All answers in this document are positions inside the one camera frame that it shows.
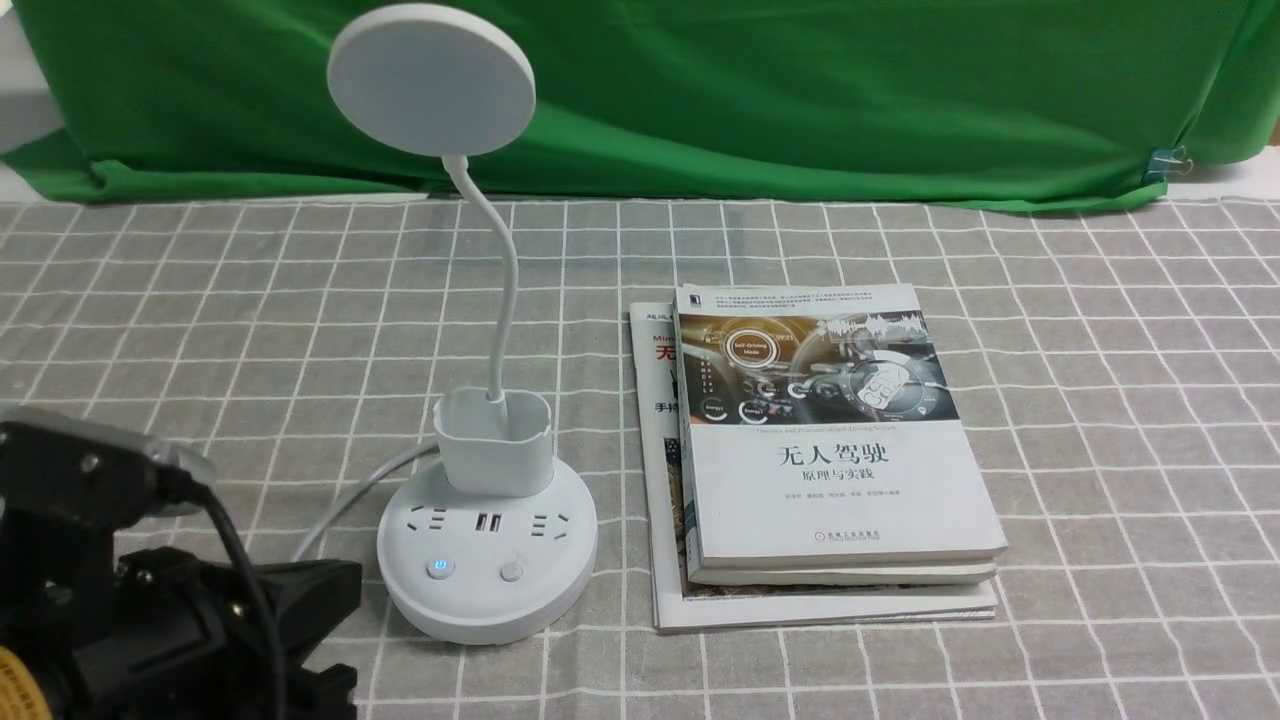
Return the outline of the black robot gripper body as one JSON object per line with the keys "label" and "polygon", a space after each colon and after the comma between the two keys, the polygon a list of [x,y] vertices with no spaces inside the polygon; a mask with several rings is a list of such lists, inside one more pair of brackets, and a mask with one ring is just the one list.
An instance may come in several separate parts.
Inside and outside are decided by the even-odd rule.
{"label": "black robot gripper body", "polygon": [[285,719],[270,603],[223,503],[200,511],[224,564],[3,510],[5,719]]}

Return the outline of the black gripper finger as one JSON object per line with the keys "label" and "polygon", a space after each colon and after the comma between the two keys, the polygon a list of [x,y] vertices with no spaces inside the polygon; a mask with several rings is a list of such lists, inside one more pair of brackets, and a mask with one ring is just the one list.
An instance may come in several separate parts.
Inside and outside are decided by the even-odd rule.
{"label": "black gripper finger", "polygon": [[358,708],[355,692],[358,671],[346,664],[333,664],[321,671],[291,667],[287,678],[287,719],[355,720]]}
{"label": "black gripper finger", "polygon": [[253,565],[280,632],[285,661],[305,662],[361,605],[364,566],[321,559]]}

